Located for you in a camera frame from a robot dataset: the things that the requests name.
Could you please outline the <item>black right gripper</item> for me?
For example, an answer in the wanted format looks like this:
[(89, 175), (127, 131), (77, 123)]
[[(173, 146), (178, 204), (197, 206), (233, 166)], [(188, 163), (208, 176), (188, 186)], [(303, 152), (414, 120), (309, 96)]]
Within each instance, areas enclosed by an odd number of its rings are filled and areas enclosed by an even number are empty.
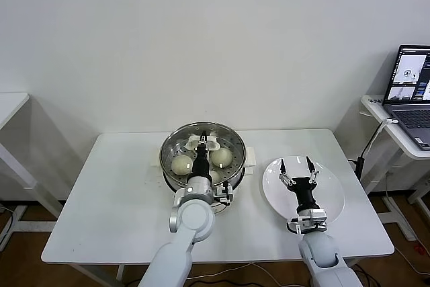
[(306, 156), (306, 162), (310, 177), (295, 177), (292, 179), (286, 170), (284, 160), (281, 159), (279, 179), (285, 186), (290, 186), (290, 191), (295, 193), (298, 202), (296, 209), (297, 213), (309, 209), (319, 209), (319, 205), (316, 203), (314, 196), (312, 195), (313, 189), (316, 187), (316, 177), (318, 171), (316, 170), (314, 163), (311, 161), (309, 156)]

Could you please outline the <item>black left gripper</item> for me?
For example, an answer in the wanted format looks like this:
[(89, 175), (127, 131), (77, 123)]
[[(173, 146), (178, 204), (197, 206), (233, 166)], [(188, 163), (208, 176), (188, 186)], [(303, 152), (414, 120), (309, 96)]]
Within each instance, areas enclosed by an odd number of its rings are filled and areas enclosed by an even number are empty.
[(207, 160), (207, 149), (208, 147), (208, 136), (206, 131), (203, 131), (198, 141), (198, 147), (196, 149), (197, 155), (193, 161), (192, 171), (190, 177), (205, 177), (211, 178), (210, 176), (210, 164)]

